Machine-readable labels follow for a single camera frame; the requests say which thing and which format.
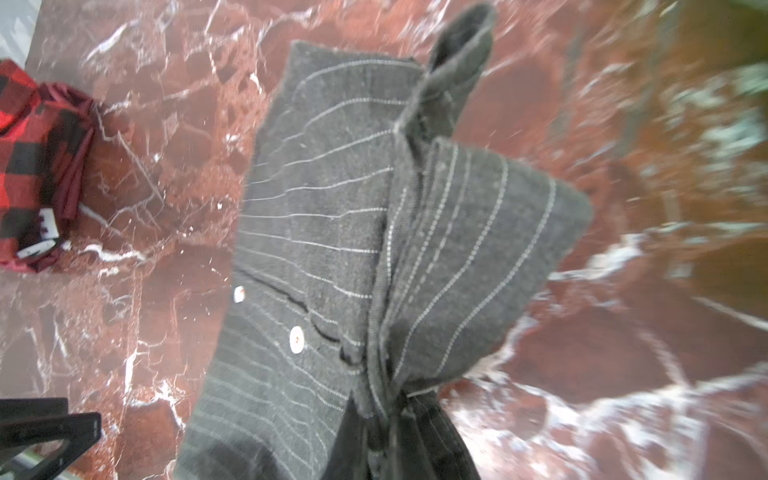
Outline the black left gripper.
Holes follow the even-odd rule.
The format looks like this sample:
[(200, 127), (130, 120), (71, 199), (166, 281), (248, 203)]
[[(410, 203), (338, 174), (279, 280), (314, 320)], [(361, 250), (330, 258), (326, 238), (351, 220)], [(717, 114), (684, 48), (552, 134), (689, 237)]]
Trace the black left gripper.
[(66, 398), (1, 401), (1, 477), (56, 479), (102, 437), (102, 415), (71, 413)]

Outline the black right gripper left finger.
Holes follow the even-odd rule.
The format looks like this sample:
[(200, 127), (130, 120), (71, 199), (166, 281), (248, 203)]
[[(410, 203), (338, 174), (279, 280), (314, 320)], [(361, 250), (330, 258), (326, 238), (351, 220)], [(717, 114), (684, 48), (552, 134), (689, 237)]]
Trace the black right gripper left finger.
[(383, 479), (383, 450), (372, 448), (371, 439), (380, 440), (378, 419), (346, 413), (337, 432), (321, 479)]

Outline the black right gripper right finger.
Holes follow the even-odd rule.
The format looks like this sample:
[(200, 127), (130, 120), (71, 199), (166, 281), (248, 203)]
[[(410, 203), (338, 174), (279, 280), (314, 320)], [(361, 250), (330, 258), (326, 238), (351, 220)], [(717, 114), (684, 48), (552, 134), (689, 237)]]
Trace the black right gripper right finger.
[(392, 478), (480, 478), (465, 442), (433, 393), (403, 399), (392, 422)]

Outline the grey pinstriped long sleeve shirt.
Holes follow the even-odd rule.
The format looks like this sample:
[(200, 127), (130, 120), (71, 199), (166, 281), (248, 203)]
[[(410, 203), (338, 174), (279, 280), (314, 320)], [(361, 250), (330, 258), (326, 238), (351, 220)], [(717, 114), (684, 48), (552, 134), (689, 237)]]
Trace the grey pinstriped long sleeve shirt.
[(568, 184), (452, 140), (490, 57), (492, 5), (427, 64), (296, 41), (260, 128), (233, 302), (177, 479), (321, 479), (346, 413), (378, 419), (503, 341), (593, 213)]

